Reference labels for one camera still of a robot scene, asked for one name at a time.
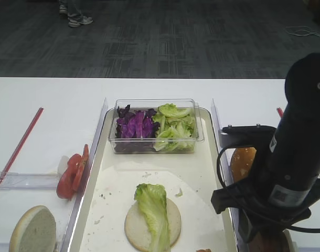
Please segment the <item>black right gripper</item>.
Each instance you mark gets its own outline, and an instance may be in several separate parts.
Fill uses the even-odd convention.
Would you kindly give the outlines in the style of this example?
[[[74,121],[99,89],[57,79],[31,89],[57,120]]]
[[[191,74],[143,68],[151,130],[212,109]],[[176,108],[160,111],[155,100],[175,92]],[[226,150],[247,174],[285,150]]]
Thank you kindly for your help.
[[[217,214],[227,208],[239,209],[238,232],[245,243],[253,240],[260,231],[292,231],[320,234],[320,228],[296,227],[293,224],[311,216],[310,206],[320,200],[320,178],[317,179],[300,206],[284,208],[260,199],[250,178],[244,178],[226,186],[221,171],[216,172],[221,189],[212,193],[211,203]]]

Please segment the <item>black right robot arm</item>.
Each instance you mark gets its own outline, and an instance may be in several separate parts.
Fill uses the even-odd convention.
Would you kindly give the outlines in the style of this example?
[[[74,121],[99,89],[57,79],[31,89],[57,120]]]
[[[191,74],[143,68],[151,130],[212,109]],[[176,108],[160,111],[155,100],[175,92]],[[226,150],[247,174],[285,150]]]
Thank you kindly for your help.
[[[285,96],[287,106],[277,127],[227,126],[219,131],[222,152],[256,150],[248,176],[223,185],[211,197],[217,214],[238,209],[238,231],[245,243],[261,231],[320,233],[320,228],[296,226],[320,200],[320,53],[292,65]]]

